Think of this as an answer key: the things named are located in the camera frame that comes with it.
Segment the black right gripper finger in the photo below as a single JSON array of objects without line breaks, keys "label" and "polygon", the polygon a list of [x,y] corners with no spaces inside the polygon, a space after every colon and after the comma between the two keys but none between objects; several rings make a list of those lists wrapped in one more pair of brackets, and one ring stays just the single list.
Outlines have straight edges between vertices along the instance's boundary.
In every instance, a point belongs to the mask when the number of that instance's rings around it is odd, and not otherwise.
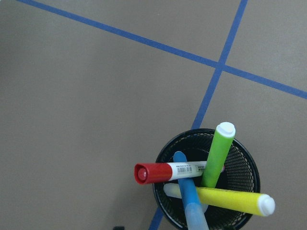
[{"label": "black right gripper finger", "polygon": [[124,230],[124,226],[115,226],[113,230]]}]

